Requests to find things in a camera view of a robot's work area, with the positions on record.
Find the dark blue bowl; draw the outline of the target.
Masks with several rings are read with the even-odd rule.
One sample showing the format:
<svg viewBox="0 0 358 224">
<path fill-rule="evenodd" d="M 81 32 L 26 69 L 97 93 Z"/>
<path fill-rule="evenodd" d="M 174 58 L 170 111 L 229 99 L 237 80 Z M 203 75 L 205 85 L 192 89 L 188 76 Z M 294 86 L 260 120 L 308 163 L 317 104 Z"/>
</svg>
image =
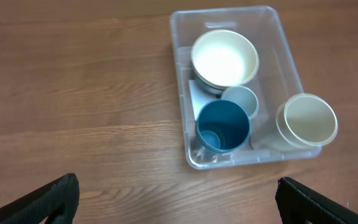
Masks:
<svg viewBox="0 0 358 224">
<path fill-rule="evenodd" d="M 205 92 L 214 94 L 214 95 L 221 95 L 224 91 L 224 89 L 215 88 L 213 86 L 208 85 L 202 79 L 197 75 L 196 72 L 193 72 L 193 76 L 195 78 L 196 83 L 200 86 L 201 89 L 203 89 Z"/>
</svg>

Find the grey small cup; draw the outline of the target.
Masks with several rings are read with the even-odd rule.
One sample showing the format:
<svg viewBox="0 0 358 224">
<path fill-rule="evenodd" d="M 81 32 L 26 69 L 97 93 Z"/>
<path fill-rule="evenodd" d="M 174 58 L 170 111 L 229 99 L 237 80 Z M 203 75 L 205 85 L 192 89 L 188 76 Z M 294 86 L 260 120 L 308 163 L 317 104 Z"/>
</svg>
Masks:
<svg viewBox="0 0 358 224">
<path fill-rule="evenodd" d="M 256 117 L 259 112 L 259 100 L 256 94 L 246 86 L 231 86 L 223 91 L 222 100 L 238 104 L 247 113 L 249 119 Z"/>
</svg>

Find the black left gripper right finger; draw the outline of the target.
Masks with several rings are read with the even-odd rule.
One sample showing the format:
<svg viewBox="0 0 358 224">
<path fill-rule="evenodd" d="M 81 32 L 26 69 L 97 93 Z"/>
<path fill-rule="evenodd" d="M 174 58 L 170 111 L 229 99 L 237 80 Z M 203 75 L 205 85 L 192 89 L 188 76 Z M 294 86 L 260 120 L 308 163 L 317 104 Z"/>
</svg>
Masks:
<svg viewBox="0 0 358 224">
<path fill-rule="evenodd" d="M 278 180 L 278 211 L 286 224 L 358 224 L 358 214 L 290 177 Z"/>
</svg>

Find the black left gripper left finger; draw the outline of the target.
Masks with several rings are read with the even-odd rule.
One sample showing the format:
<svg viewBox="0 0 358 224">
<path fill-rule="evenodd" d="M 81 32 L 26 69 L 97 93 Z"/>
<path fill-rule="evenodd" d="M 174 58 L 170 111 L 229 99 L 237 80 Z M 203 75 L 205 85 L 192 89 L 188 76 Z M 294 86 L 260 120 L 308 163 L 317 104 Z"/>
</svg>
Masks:
<svg viewBox="0 0 358 224">
<path fill-rule="evenodd" d="M 74 173 L 65 174 L 0 208 L 0 223 L 73 223 L 80 199 Z"/>
</svg>

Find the cream bowl front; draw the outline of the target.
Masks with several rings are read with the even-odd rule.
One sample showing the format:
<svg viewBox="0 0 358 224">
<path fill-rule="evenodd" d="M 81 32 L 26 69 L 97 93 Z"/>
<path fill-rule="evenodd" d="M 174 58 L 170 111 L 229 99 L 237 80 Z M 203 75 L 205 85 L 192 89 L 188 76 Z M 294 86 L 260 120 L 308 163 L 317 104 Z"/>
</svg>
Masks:
<svg viewBox="0 0 358 224">
<path fill-rule="evenodd" d="M 259 53 L 250 40 L 231 30 L 211 30 L 191 48 L 194 70 L 205 81 L 229 86 L 245 83 L 259 70 Z"/>
</svg>

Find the dark blue tall cup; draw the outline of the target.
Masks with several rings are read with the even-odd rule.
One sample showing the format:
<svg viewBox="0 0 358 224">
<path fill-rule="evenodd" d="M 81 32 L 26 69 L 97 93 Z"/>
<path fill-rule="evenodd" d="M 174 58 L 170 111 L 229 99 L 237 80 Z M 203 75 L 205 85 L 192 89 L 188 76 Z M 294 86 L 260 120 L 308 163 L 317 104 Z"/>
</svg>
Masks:
<svg viewBox="0 0 358 224">
<path fill-rule="evenodd" d="M 195 126 L 199 143 L 197 129 L 199 126 L 206 125 L 215 126 L 223 132 L 225 138 L 223 154 L 245 145 L 251 134 L 251 123 L 247 113 L 238 104 L 228 100 L 214 100 L 201 109 Z"/>
<path fill-rule="evenodd" d="M 222 154 L 225 144 L 223 132 L 212 125 L 199 126 L 197 135 L 200 143 L 210 151 Z"/>
</svg>

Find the cream bowl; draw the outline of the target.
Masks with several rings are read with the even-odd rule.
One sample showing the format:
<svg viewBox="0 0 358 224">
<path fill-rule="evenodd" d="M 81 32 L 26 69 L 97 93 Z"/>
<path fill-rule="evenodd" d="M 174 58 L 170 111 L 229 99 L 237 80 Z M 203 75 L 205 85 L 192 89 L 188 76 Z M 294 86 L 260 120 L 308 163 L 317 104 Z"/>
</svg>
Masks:
<svg viewBox="0 0 358 224">
<path fill-rule="evenodd" d="M 210 92 L 221 92 L 224 91 L 225 89 L 232 87 L 232 86 L 242 86 L 245 85 L 246 83 L 250 82 L 251 80 L 253 80 L 256 76 L 257 73 L 255 73 L 253 76 L 251 76 L 245 83 L 240 83 L 240 84 L 235 84 L 235 85 L 229 85 L 229 86 L 219 86 L 219 85 L 215 85 L 212 83 L 209 83 L 205 80 L 203 80 L 198 73 L 196 72 L 196 70 L 192 70 L 192 74 L 194 76 L 194 79 L 199 83 L 199 85 L 205 89 L 206 91 L 210 91 Z"/>
<path fill-rule="evenodd" d="M 231 30 L 211 30 L 191 48 L 194 70 L 205 81 L 229 86 L 245 83 L 259 70 L 259 53 L 250 40 Z"/>
</svg>

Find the cream tall cup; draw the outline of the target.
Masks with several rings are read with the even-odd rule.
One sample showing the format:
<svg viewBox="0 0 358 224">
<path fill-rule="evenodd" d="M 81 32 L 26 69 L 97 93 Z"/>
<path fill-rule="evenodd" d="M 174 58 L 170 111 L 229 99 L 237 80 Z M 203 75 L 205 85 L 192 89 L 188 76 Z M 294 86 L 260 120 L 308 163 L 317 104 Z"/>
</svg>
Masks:
<svg viewBox="0 0 358 224">
<path fill-rule="evenodd" d="M 311 147 L 330 144 L 338 133 L 334 110 L 316 95 L 292 96 L 285 102 L 284 117 L 292 135 Z"/>
<path fill-rule="evenodd" d="M 291 131 L 289 130 L 289 127 L 287 126 L 285 122 L 284 117 L 284 108 L 285 103 L 282 103 L 280 107 L 278 108 L 275 119 L 276 119 L 276 125 L 278 128 L 279 133 L 283 137 L 283 143 L 282 146 L 279 146 L 279 150 L 282 151 L 295 151 L 295 150 L 307 150 L 311 149 L 311 146 L 306 145 L 305 143 L 302 143 L 300 140 L 295 138 Z"/>
</svg>

